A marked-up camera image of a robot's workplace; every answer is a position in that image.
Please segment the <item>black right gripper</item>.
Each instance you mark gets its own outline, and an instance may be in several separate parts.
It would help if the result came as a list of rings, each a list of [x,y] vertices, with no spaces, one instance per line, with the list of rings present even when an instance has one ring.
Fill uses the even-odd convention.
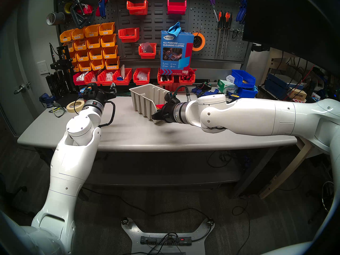
[[[154,123],[157,121],[162,121],[166,123],[176,123],[176,119],[174,116],[174,110],[176,107],[176,103],[166,103],[162,107],[160,112],[156,112],[151,115],[152,120]]]

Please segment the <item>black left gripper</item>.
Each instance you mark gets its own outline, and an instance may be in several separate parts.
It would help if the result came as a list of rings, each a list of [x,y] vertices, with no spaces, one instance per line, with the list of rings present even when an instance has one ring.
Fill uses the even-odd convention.
[[[97,100],[100,102],[106,102],[108,100],[114,99],[117,97],[117,89],[116,84],[112,83],[110,85],[109,90],[103,90],[98,88],[96,83],[89,83],[80,90],[80,98],[84,100]]]

